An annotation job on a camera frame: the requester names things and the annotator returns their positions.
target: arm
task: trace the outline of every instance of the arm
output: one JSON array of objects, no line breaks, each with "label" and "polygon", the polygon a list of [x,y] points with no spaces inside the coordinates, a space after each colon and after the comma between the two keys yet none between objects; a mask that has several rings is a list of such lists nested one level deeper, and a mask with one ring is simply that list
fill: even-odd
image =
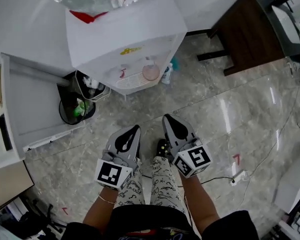
[{"label": "arm", "polygon": [[180,174],[191,216],[199,233],[220,219],[216,207],[197,176],[184,178]]},{"label": "arm", "polygon": [[[99,196],[111,203],[115,203],[118,197],[118,191],[104,187]],[[96,199],[87,212],[83,224],[92,226],[101,233],[104,233],[115,205],[103,201],[100,197]]]}]

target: yellow sticker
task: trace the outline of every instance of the yellow sticker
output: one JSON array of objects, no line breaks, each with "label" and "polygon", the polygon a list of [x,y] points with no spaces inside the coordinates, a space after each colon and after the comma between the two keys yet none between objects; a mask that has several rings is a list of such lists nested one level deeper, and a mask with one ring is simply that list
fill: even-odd
[{"label": "yellow sticker", "polygon": [[125,48],[125,49],[123,50],[123,52],[121,52],[120,54],[121,54],[121,55],[125,55],[125,54],[129,54],[129,53],[133,53],[133,52],[139,51],[139,50],[141,50],[141,49],[142,49],[142,47]]}]

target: green bottle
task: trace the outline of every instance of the green bottle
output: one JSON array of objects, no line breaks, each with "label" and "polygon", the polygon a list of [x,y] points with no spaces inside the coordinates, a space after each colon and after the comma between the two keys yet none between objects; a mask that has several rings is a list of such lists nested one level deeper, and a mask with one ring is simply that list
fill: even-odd
[{"label": "green bottle", "polygon": [[76,118],[80,115],[84,116],[85,111],[88,111],[88,106],[89,102],[87,100],[85,102],[81,101],[73,111],[74,117]]}]

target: bracelet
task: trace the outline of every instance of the bracelet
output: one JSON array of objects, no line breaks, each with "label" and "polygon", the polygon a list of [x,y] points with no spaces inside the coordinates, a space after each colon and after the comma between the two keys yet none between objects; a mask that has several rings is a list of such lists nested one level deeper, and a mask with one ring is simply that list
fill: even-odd
[{"label": "bracelet", "polygon": [[115,204],[116,204],[116,202],[109,202],[109,201],[107,201],[106,199],[102,198],[100,195],[99,195],[98,197],[99,197],[101,200],[107,202],[108,204],[111,204],[111,205],[115,205]]}]

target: beige panel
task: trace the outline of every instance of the beige panel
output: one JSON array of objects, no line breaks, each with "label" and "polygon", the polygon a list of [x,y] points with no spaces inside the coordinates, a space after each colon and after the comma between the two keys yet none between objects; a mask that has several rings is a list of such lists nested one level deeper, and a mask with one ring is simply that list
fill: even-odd
[{"label": "beige panel", "polygon": [[0,169],[0,206],[30,188],[33,182],[23,162]]}]

